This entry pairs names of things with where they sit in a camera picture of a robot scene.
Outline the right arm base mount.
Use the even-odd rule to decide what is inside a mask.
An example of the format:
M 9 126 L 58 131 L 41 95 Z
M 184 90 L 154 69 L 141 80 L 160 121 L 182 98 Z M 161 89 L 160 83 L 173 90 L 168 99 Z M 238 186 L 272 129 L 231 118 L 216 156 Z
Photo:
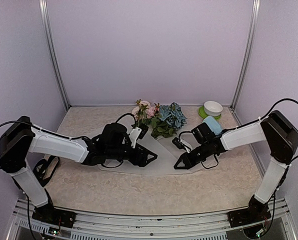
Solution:
M 227 213 L 231 228 L 240 227 L 270 219 L 271 213 L 268 203 L 258 201 L 253 195 L 249 200 L 248 207 L 232 210 Z

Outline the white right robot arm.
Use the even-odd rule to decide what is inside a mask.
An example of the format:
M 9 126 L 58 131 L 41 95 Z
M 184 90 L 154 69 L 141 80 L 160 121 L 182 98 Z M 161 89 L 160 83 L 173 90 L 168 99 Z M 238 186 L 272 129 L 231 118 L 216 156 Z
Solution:
M 203 122 L 190 130 L 200 144 L 192 149 L 181 137 L 175 137 L 173 144 L 185 152 L 178 158 L 174 169 L 189 170 L 202 164 L 208 157 L 216 158 L 222 153 L 257 142 L 267 142 L 270 149 L 270 163 L 262 182 L 249 201 L 245 218 L 255 222 L 264 212 L 264 205 L 275 196 L 284 182 L 292 162 L 298 159 L 298 130 L 273 107 L 262 117 L 234 128 L 215 131 L 211 124 Z

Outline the blue fake hydrangea stem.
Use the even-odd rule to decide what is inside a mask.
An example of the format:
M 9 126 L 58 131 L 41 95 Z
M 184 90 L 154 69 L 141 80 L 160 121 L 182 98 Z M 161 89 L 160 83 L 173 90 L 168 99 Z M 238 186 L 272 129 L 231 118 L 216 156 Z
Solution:
M 160 105 L 158 112 L 151 119 L 151 136 L 170 138 L 187 123 L 182 108 L 176 102 L 170 105 Z

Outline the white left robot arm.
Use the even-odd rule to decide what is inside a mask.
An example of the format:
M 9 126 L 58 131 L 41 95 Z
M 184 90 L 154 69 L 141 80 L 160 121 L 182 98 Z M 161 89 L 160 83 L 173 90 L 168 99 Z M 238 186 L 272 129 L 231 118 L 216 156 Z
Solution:
M 8 122 L 11 126 L 0 137 L 0 170 L 8 173 L 39 208 L 39 214 L 52 223 L 59 218 L 47 191 L 27 166 L 27 154 L 39 153 L 72 160 L 76 163 L 95 166 L 106 160 L 145 167 L 157 159 L 157 154 L 138 144 L 142 129 L 134 126 L 131 131 L 118 123 L 106 124 L 102 133 L 87 136 L 65 136 L 33 124 L 28 116 Z

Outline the light blue ceramic mug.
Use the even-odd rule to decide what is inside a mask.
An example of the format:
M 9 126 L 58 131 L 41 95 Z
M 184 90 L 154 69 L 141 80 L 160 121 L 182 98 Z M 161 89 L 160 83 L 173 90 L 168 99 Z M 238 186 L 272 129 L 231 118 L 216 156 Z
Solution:
M 203 123 L 206 123 L 207 126 L 210 128 L 210 130 L 217 136 L 223 131 L 223 127 L 220 125 L 220 123 L 213 117 L 213 116 L 207 116 L 203 121 Z

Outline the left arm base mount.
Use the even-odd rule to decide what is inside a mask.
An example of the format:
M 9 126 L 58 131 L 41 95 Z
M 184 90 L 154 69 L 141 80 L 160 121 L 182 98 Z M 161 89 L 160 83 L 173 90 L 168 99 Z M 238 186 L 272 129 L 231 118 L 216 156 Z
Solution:
M 73 228 L 76 220 L 76 213 L 56 208 L 53 203 L 49 201 L 41 207 L 35 207 L 32 218 L 59 227 Z

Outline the white wrapping paper sheet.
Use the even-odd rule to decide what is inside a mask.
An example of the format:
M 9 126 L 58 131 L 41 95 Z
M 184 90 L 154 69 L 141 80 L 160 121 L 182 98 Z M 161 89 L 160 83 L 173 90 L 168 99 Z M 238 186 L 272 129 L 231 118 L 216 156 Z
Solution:
M 156 153 L 158 158 L 145 167 L 134 166 L 129 161 L 124 161 L 121 166 L 117 167 L 118 162 L 116 160 L 107 160 L 105 162 L 107 167 L 100 165 L 98 168 L 107 172 L 111 171 L 142 176 L 185 175 L 193 174 L 204 169 L 200 163 L 191 169 L 174 169 L 174 165 L 180 155 L 185 151 L 178 149 L 172 143 L 171 138 L 159 137 L 158 139 L 154 139 L 151 135 L 146 135 L 143 139 L 138 140 L 137 142 Z

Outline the pink fake rose stem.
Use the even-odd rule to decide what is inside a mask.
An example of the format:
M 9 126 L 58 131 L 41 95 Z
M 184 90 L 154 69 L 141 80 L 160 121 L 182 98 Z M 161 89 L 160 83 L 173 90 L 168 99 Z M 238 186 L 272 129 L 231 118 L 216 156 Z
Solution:
M 153 106 L 148 107 L 145 110 L 146 118 L 152 119 L 160 112 L 160 103 L 154 103 Z
M 149 116 L 151 103 L 146 100 L 139 99 L 139 100 L 136 100 L 135 104 L 136 104 L 136 107 L 132 109 L 131 113 L 136 119 L 137 126 L 140 126 L 141 124 L 147 125 L 151 118 Z

